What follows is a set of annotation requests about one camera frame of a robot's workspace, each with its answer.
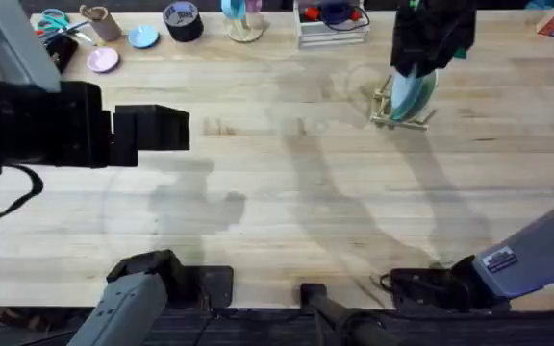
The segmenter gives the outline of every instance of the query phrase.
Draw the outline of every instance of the red object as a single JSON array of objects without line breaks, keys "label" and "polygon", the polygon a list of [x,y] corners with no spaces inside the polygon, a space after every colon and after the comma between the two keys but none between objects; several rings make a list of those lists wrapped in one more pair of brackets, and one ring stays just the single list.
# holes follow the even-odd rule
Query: red object
[{"label": "red object", "polygon": [[319,19],[319,9],[318,8],[307,8],[305,10],[305,17],[309,20],[316,21]]},{"label": "red object", "polygon": [[361,19],[363,16],[361,15],[360,12],[354,10],[352,11],[352,14],[350,15],[350,19],[352,19],[353,21],[357,21],[359,19]]}]

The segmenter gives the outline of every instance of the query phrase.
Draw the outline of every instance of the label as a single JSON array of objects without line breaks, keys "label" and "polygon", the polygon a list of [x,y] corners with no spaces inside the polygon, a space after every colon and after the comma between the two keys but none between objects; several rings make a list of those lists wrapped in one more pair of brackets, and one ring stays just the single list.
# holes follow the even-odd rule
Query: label
[{"label": "label", "polygon": [[196,16],[198,16],[198,9],[187,1],[175,2],[164,13],[166,23],[177,27],[190,24]]},{"label": "label", "polygon": [[496,273],[517,264],[518,259],[511,248],[504,246],[492,254],[482,258],[482,263],[490,272]]}]

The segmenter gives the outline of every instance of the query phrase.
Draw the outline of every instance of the black clamp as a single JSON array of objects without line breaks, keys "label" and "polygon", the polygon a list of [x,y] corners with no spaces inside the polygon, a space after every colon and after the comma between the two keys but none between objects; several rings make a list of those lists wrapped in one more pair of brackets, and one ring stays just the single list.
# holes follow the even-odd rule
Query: black clamp
[{"label": "black clamp", "polygon": [[228,308],[232,303],[234,271],[229,266],[185,266],[171,250],[161,250],[123,259],[106,281],[137,273],[159,275],[168,303],[176,309]]}]

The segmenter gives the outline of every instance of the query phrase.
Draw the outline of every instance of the scissors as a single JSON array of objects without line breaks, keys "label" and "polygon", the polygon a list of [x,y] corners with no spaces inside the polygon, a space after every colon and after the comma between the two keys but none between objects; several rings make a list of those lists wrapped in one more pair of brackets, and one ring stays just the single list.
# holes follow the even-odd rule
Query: scissors
[{"label": "scissors", "polygon": [[46,9],[42,11],[42,18],[39,20],[38,25],[36,25],[36,31],[42,31],[43,34],[41,38],[52,38],[58,34],[72,34],[75,37],[78,37],[91,45],[95,45],[95,42],[83,33],[76,31],[77,28],[87,24],[88,21],[70,25],[69,20],[67,20],[67,15],[61,10],[57,9]]}]

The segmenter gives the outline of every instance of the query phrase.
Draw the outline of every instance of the black device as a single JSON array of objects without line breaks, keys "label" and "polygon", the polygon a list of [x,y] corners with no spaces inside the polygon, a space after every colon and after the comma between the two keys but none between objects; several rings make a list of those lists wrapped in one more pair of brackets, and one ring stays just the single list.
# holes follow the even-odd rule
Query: black device
[{"label": "black device", "polygon": [[417,77],[445,68],[475,40],[476,1],[400,0],[392,34],[390,65],[403,76],[417,66]]},{"label": "black device", "polygon": [[63,73],[78,49],[78,42],[68,35],[57,35],[44,43],[44,47],[59,72]]}]

